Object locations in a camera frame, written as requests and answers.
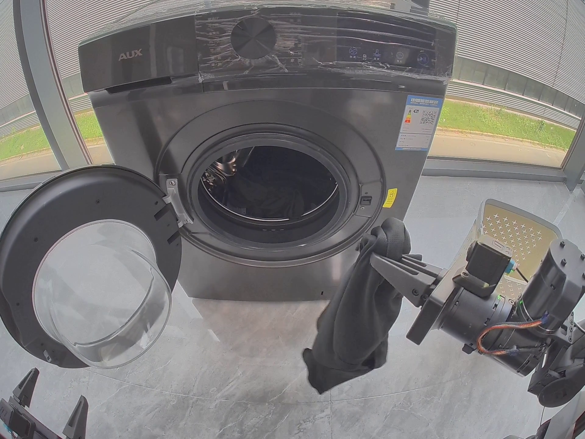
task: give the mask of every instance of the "open door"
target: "open door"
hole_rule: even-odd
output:
[[[55,176],[0,237],[0,317],[26,351],[112,368],[149,349],[179,274],[179,224],[164,192],[120,166]]]

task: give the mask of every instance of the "door hinge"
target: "door hinge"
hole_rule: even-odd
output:
[[[163,197],[163,200],[165,203],[171,204],[175,211],[175,215],[177,215],[179,227],[183,226],[185,223],[193,223],[193,220],[187,214],[185,207],[183,207],[183,202],[179,195],[179,181],[177,179],[167,179],[167,195],[166,197]]]

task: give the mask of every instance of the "green grass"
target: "green grass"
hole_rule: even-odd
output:
[[[84,140],[96,140],[103,136],[93,111],[79,113],[76,119]],[[482,106],[451,99],[445,99],[439,127],[508,136],[563,150],[569,148],[575,135],[574,130],[509,112],[497,106]],[[42,128],[32,127],[0,139],[0,161],[47,148],[48,141]]]
[[[93,111],[76,115],[77,125],[84,140],[101,138],[102,131]],[[32,127],[0,139],[0,161],[48,149],[47,137],[40,127]]]
[[[506,111],[498,106],[482,106],[445,99],[440,128],[509,136],[567,150],[575,130],[555,123]]]

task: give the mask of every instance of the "washing machine base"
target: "washing machine base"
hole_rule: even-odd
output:
[[[355,245],[304,265],[266,267],[230,262],[183,241],[178,282],[189,297],[235,301],[330,299],[356,261]]]

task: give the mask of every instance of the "front-load washing machine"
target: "front-load washing machine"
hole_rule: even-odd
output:
[[[11,216],[9,332],[58,365],[112,366],[156,340],[177,281],[331,297],[362,234],[404,218],[455,44],[403,0],[159,0],[82,42],[116,166],[65,172]]]

